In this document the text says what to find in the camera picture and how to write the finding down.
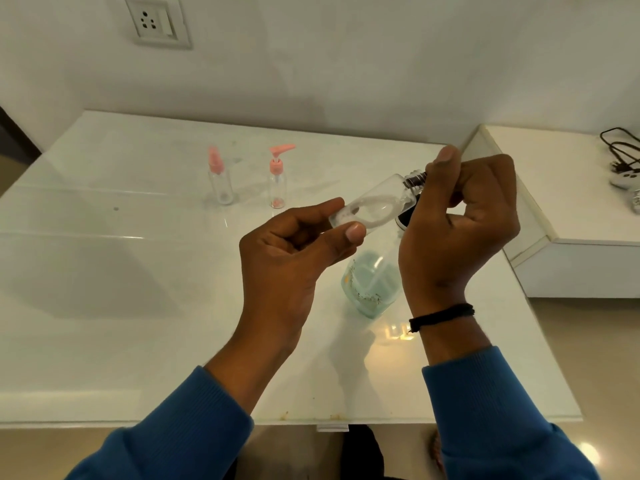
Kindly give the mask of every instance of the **white wall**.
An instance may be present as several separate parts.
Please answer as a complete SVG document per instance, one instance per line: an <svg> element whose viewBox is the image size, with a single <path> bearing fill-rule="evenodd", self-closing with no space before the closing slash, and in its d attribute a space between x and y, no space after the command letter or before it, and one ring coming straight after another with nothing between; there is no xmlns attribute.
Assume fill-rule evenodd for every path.
<svg viewBox="0 0 640 480"><path fill-rule="evenodd" d="M478 123L640 127L640 0L2 0L0 105L48 148L82 108L460 143Z"/></svg>

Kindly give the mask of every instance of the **black thread bracelet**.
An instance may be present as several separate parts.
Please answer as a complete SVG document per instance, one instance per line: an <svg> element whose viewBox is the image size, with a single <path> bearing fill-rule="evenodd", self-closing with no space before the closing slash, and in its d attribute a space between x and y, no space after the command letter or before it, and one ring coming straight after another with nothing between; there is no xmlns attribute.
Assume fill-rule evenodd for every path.
<svg viewBox="0 0 640 480"><path fill-rule="evenodd" d="M460 317L470 317L475 313L473 306L468 303L459 303L441 312L412 318L409 320L409 325L411 325L411 331L415 333L420 330L421 326L436 325L437 323L448 322Z"/></svg>

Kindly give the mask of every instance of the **person's left hand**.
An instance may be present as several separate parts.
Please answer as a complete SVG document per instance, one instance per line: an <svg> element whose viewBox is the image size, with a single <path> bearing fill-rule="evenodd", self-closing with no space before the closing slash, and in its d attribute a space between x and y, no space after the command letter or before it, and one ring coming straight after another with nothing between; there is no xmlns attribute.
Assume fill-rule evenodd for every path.
<svg viewBox="0 0 640 480"><path fill-rule="evenodd" d="M366 229L332 229L329 216L344 207L335 198L288 209L240 240L244 308L235 335L263 337L292 351L314 299L316 280L356 252Z"/></svg>

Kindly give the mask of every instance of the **electrical outlet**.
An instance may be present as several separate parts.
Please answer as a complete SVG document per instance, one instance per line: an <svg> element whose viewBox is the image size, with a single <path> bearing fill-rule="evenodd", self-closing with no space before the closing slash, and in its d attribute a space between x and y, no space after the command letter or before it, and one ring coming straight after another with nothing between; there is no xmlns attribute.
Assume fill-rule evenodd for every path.
<svg viewBox="0 0 640 480"><path fill-rule="evenodd" d="M178 0L125 0L133 20L136 42L190 47Z"/></svg>

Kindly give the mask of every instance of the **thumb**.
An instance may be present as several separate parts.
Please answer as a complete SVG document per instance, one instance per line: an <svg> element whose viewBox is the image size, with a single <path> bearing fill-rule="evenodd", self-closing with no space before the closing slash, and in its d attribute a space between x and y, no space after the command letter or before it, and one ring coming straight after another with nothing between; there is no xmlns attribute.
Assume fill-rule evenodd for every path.
<svg viewBox="0 0 640 480"><path fill-rule="evenodd" d="M334 262L340 259L347 250L364 242L366 227L359 222L348 222L335 229L329 229L299 252L299 256L318 276Z"/></svg>
<svg viewBox="0 0 640 480"><path fill-rule="evenodd" d="M427 178L413 215L429 219L445 217L449 201L460 177L460 151L452 144L427 165Z"/></svg>

